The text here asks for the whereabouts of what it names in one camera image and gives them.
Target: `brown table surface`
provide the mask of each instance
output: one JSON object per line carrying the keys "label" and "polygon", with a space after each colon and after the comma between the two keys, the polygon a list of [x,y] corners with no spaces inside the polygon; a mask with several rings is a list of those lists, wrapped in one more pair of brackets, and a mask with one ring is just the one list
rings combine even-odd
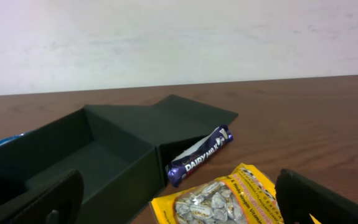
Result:
{"label": "brown table surface", "polygon": [[[169,94],[239,117],[229,126],[234,141],[161,195],[227,175],[243,162],[273,180],[281,168],[294,169],[358,203],[358,76],[0,96],[0,138],[39,128],[85,104],[150,105]],[[133,223],[154,223],[151,210]]]}

